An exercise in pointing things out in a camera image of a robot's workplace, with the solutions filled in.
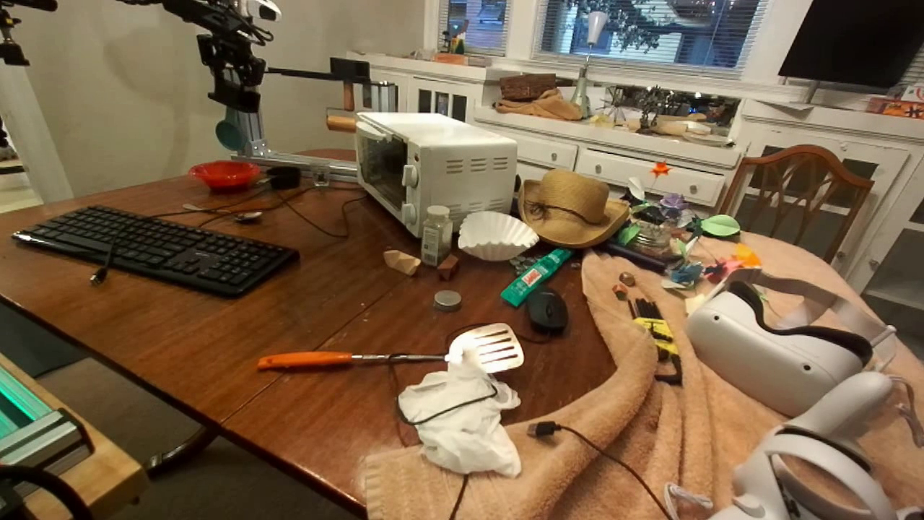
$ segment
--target vr headset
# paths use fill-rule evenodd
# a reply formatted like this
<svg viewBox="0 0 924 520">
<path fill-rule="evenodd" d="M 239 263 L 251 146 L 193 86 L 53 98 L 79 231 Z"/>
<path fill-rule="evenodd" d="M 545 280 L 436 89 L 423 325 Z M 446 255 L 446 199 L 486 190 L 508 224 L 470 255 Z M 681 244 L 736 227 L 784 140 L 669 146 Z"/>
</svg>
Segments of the vr headset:
<svg viewBox="0 0 924 520">
<path fill-rule="evenodd" d="M 781 325 L 766 322 L 758 293 L 802 296 L 802 306 Z M 836 312 L 849 331 L 818 326 Z M 880 345 L 895 336 L 854 305 L 820 286 L 762 273 L 736 273 L 687 322 L 697 357 L 724 383 L 784 417 L 805 413 L 820 397 L 867 367 L 885 367 L 895 351 Z"/>
</svg>

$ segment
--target screen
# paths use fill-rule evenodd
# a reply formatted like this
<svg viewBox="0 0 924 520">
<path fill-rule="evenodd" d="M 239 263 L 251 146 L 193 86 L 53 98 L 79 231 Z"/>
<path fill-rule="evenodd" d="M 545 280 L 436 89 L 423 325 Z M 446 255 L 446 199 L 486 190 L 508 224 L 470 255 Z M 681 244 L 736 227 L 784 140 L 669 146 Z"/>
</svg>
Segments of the screen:
<svg viewBox="0 0 924 520">
<path fill-rule="evenodd" d="M 893 86 L 922 39 L 924 0 L 815 0 L 781 76 Z"/>
</svg>

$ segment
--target red bowl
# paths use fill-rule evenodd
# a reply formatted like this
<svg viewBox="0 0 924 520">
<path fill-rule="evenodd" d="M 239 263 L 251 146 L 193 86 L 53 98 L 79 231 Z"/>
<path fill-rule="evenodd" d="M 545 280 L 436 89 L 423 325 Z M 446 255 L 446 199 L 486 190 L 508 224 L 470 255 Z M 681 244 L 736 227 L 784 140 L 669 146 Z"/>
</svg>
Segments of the red bowl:
<svg viewBox="0 0 924 520">
<path fill-rule="evenodd" d="M 193 164 L 193 177 L 212 190 L 246 190 L 257 182 L 259 167 L 255 162 L 203 162 Z"/>
</svg>

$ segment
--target spatula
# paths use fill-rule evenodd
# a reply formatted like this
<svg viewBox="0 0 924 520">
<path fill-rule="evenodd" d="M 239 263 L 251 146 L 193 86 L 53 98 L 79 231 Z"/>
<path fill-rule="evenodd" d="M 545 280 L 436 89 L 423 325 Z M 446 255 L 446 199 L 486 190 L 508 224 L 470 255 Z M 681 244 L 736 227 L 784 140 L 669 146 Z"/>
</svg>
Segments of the spatula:
<svg viewBox="0 0 924 520">
<path fill-rule="evenodd" d="M 470 359 L 486 372 L 506 372 L 524 367 L 524 348 L 518 332 L 508 325 L 486 325 L 464 331 L 451 341 L 449 357 L 425 354 L 274 354 L 257 362 L 257 371 L 322 371 L 322 367 L 353 367 L 353 364 L 462 364 L 462 357 Z"/>
</svg>

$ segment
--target black keyboard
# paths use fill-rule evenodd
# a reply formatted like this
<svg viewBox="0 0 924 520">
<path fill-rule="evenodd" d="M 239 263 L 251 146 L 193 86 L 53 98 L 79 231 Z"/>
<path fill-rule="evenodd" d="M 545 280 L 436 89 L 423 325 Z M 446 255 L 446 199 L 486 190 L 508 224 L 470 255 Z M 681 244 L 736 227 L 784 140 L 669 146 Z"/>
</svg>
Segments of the black keyboard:
<svg viewBox="0 0 924 520">
<path fill-rule="evenodd" d="M 239 299 L 297 261 L 294 248 L 98 205 L 15 231 L 15 241 L 223 299 Z"/>
</svg>

